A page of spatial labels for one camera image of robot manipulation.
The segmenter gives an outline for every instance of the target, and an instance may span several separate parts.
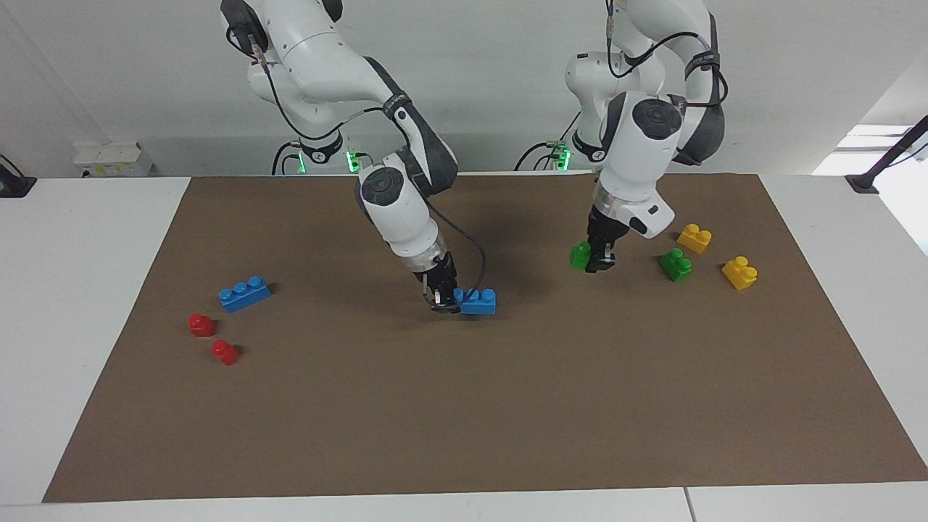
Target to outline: white power box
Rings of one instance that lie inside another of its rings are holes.
[[[148,176],[151,159],[134,141],[76,145],[74,164],[81,176]]]

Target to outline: green toy brick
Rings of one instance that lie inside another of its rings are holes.
[[[683,251],[675,248],[661,257],[661,268],[667,273],[671,281],[683,281],[693,271],[693,264],[683,256]]]
[[[574,270],[586,270],[591,255],[592,249],[588,242],[581,241],[577,243],[574,249],[571,250],[571,268]]]

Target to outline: brown mat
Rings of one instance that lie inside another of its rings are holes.
[[[677,220],[596,276],[567,262],[592,176],[461,178],[434,202],[489,252],[478,319],[428,311],[353,184],[191,181],[46,502],[928,479],[756,176],[666,177]],[[690,221],[715,238],[673,283]],[[274,296],[224,313],[252,274]]]

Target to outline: white table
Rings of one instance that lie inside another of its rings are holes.
[[[928,455],[928,258],[879,198],[855,194],[841,178],[762,178]],[[187,182],[40,180],[28,198],[0,201],[0,520],[685,522],[688,495],[699,522],[928,519],[928,483],[35,505]]]

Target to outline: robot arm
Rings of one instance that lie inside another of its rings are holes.
[[[454,184],[458,163],[390,74],[344,42],[334,25],[341,0],[264,0],[260,17],[244,0],[223,0],[222,11],[238,45],[256,58],[252,87],[262,98],[269,94],[279,101],[282,111],[318,123],[327,115],[317,108],[327,103],[369,100],[382,106],[406,145],[363,169],[355,196],[403,265],[427,287],[432,308],[458,311],[454,261],[424,201]]]
[[[671,161],[699,164],[724,136],[715,20],[702,2],[618,0],[614,21],[609,9],[607,45],[614,27],[622,54],[612,64],[606,53],[578,55],[566,72],[581,105],[574,146],[601,163],[586,230],[591,273],[614,265],[615,242],[630,229],[653,238],[670,225],[674,212],[657,193],[658,179]],[[685,98],[657,96],[664,69],[654,41],[686,64]]]

